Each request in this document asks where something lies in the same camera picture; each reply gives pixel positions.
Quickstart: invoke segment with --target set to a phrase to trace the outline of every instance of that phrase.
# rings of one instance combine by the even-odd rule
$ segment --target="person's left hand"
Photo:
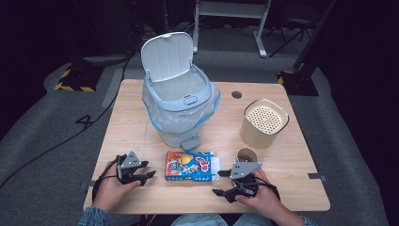
[[[123,185],[117,178],[117,164],[114,164],[101,181],[96,198],[91,206],[109,212],[122,201],[127,193],[140,185],[140,181]]]

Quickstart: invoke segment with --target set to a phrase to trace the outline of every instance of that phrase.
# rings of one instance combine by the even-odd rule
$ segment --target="denim sleeve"
[[[303,222],[303,226],[318,226],[316,223],[312,222],[310,219],[305,218],[303,216],[301,216],[301,217],[305,219],[305,221]]]
[[[104,210],[88,207],[80,219],[78,226],[110,226],[111,216]]]

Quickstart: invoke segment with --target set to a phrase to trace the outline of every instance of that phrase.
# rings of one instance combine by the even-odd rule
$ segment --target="colorful box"
[[[220,158],[211,152],[167,152],[167,181],[218,181]]]

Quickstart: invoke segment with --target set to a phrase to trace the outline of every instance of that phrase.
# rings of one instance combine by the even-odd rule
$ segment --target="hand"
[[[256,182],[263,183],[262,180],[264,180],[269,183],[263,170],[256,169],[252,174],[255,176]],[[253,198],[237,195],[235,199],[238,202],[255,209],[264,217],[273,219],[279,226],[303,225],[304,219],[287,209],[287,207],[279,201],[275,193],[266,186],[258,186],[258,192]]]
[[[122,201],[127,193],[140,185],[140,181],[123,185],[117,178],[117,164],[114,164],[102,179],[96,198],[91,206],[109,212]]]

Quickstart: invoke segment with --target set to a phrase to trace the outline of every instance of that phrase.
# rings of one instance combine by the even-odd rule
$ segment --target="gray carpet floor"
[[[308,40],[294,40],[274,57],[261,58],[252,31],[207,29],[199,34],[194,64],[212,81],[277,83],[276,74],[292,70]],[[286,31],[290,36],[294,31]],[[262,37],[268,52],[282,44],[280,32]],[[91,57],[106,59],[108,56]],[[0,181],[41,153],[0,190],[0,225],[76,225],[83,213],[91,179],[112,112],[107,110],[85,132],[75,121],[97,119],[118,90],[123,64],[106,67],[97,91],[54,90],[69,63],[44,81],[47,94],[33,105],[0,142]],[[140,54],[130,60],[125,78],[143,78]],[[331,208],[303,212],[319,225],[388,225],[378,185],[364,163],[320,70],[312,75],[319,96],[289,96],[329,197]],[[113,215],[114,225],[129,225],[139,216]]]

